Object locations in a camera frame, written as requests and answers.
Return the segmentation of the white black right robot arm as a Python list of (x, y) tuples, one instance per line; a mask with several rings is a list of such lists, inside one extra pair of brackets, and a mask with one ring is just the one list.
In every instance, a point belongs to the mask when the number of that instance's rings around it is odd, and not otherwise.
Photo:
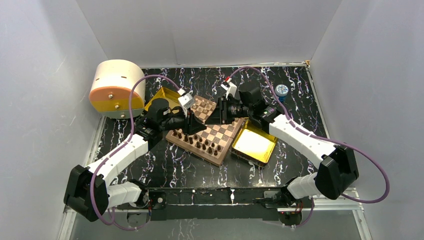
[(229, 125), (236, 118), (248, 118), (257, 128), (292, 146), (317, 168), (317, 172), (294, 177), (281, 188), (282, 202), (295, 207), (302, 198), (324, 195), (337, 199), (359, 177), (354, 151), (317, 138), (314, 133), (289, 120), (281, 106), (266, 103), (258, 88), (240, 90), (217, 99), (205, 120), (207, 125)]

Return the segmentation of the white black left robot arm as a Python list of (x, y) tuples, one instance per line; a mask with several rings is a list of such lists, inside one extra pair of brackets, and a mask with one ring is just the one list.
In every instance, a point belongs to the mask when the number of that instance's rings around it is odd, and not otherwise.
[(100, 160), (86, 167), (77, 165), (70, 171), (64, 204), (90, 222), (102, 219), (107, 210), (122, 204), (148, 207), (151, 200), (145, 185), (137, 180), (113, 185), (113, 179), (153, 149), (164, 133), (181, 130), (184, 135), (194, 135), (206, 128), (191, 109), (187, 112), (180, 106), (171, 109), (167, 100), (153, 100), (123, 142)]

